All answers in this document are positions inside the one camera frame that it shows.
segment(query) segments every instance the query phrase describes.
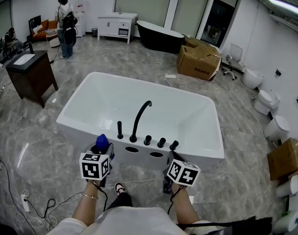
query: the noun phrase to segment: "jeans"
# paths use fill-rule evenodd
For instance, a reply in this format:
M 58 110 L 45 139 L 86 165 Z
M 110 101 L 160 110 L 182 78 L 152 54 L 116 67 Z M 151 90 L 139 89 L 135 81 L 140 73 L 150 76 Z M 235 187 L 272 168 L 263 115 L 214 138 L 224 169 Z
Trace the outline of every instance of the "jeans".
M 59 37 L 61 49 L 62 49 L 62 56 L 68 58 L 72 56 L 72 47 L 67 47 L 64 40 L 64 35 L 62 30 L 57 31 L 57 36 Z
M 23 43 L 20 40 L 14 40 L 10 45 L 7 46 L 8 49 L 15 47 L 16 51 L 23 48 Z
M 122 192 L 106 210 L 119 206 L 133 206 L 133 203 L 131 202 L 131 197 L 128 193 Z

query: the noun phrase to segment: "bathtub spout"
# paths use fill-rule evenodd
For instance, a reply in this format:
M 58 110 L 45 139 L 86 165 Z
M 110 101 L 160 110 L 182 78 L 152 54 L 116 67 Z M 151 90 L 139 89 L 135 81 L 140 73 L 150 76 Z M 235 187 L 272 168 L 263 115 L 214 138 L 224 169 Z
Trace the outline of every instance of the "bathtub spout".
M 144 105 L 141 107 L 140 111 L 138 112 L 136 119 L 135 119 L 135 123 L 134 123 L 134 129 L 133 129 L 133 134 L 130 136 L 129 140 L 131 143 L 134 143 L 137 141 L 137 137 L 136 137 L 136 132 L 137 132 L 137 127 L 138 127 L 138 123 L 140 120 L 140 117 L 142 115 L 142 113 L 144 112 L 145 108 L 147 108 L 147 106 L 152 106 L 152 102 L 151 101 L 146 101 L 144 103 Z

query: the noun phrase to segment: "ceiling light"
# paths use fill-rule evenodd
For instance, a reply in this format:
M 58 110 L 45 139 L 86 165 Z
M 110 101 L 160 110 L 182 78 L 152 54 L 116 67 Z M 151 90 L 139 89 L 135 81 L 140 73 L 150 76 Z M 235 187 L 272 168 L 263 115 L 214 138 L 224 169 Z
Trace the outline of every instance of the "ceiling light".
M 296 14 L 298 14 L 298 7 L 295 6 L 295 5 L 292 5 L 290 3 L 287 3 L 287 2 L 284 2 L 284 1 L 281 1 L 281 0 L 268 0 L 270 1 L 271 3 L 277 5 L 277 6 L 280 6 L 282 8 L 285 8 L 291 12 L 294 12 Z

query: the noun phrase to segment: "black bathtub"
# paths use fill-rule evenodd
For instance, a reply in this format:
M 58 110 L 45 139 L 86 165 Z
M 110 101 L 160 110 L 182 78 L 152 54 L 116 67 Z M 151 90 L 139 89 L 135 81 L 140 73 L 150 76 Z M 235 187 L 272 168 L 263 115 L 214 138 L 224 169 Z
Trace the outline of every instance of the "black bathtub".
M 145 21 L 137 21 L 141 42 L 149 49 L 178 53 L 184 35 Z

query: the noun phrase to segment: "white shirt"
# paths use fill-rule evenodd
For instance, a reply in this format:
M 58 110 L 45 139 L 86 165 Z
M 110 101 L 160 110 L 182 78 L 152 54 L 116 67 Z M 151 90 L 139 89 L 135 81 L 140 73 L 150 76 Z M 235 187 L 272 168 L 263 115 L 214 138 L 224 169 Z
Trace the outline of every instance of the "white shirt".
M 205 235 L 212 231 L 217 228 L 196 227 L 183 231 L 162 208 L 116 207 L 102 213 L 89 227 L 80 220 L 66 218 L 47 235 Z
M 65 5 L 60 5 L 57 7 L 55 11 L 55 18 L 58 19 L 59 23 L 57 24 L 57 29 L 60 29 L 63 27 L 63 19 L 66 17 L 69 12 L 73 12 L 74 9 L 72 8 L 72 5 L 67 3 Z

